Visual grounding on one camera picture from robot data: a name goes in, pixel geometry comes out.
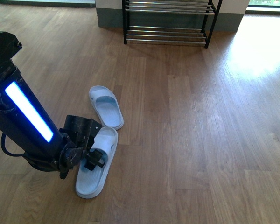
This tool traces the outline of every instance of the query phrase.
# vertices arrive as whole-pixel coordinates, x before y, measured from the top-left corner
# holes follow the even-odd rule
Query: wall
[[[245,14],[246,8],[250,0],[223,0],[220,13],[217,19],[215,30],[236,32]],[[98,13],[98,25],[100,27],[122,27],[122,2],[121,0],[96,0]],[[191,23],[194,28],[198,28],[202,17],[194,15],[193,17],[185,17],[174,14],[160,13],[134,13],[131,14],[131,25],[133,23],[140,25],[162,26],[166,24],[174,26],[178,24],[179,28],[188,27]]]

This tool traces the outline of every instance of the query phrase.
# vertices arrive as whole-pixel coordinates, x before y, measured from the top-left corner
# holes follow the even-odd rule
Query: wooden floor
[[[280,17],[245,16],[209,49],[124,45],[97,23],[95,9],[0,5],[0,30],[23,44],[14,64],[57,127],[98,120],[94,85],[125,120],[94,199],[76,195],[77,167],[60,180],[0,149],[0,224],[280,224]]]

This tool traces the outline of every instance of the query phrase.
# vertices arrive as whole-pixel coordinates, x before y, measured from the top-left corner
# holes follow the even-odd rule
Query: blue led light strip
[[[5,92],[38,130],[38,132],[45,138],[45,140],[50,142],[53,137],[53,132],[44,122],[37,110],[32,106],[25,94],[19,88],[18,84],[16,82],[12,82],[5,89]]]

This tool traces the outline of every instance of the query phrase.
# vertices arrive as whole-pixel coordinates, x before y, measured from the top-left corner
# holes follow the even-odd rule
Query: black metal frame
[[[127,44],[128,41],[203,44],[205,48],[208,48],[222,1],[223,0],[219,0],[217,7],[215,7],[212,0],[147,0],[146,2],[122,0],[124,44]],[[130,26],[130,12],[200,14],[204,15],[204,19],[201,29]],[[209,15],[214,15],[214,18],[210,27],[210,32],[207,35],[205,26]]]
[[[258,8],[280,8],[280,6],[267,6],[267,5],[248,5],[248,7],[258,7]]]

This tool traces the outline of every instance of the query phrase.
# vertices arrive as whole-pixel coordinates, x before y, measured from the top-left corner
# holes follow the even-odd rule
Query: gray baseboard
[[[122,10],[97,8],[98,26],[122,27]],[[244,14],[220,13],[216,22],[216,31],[236,32]],[[130,12],[130,25],[173,27],[173,28],[201,28],[204,16],[162,13]],[[206,30],[210,29],[212,17],[209,16]]]

